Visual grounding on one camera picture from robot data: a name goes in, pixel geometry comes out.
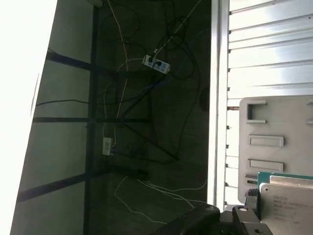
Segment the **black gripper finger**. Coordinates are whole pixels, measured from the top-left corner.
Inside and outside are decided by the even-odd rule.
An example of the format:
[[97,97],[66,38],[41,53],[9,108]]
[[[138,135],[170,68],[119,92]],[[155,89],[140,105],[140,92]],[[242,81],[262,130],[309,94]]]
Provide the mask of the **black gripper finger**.
[[269,227],[260,221],[260,193],[250,189],[244,205],[221,212],[203,204],[152,232],[153,235],[268,235]]

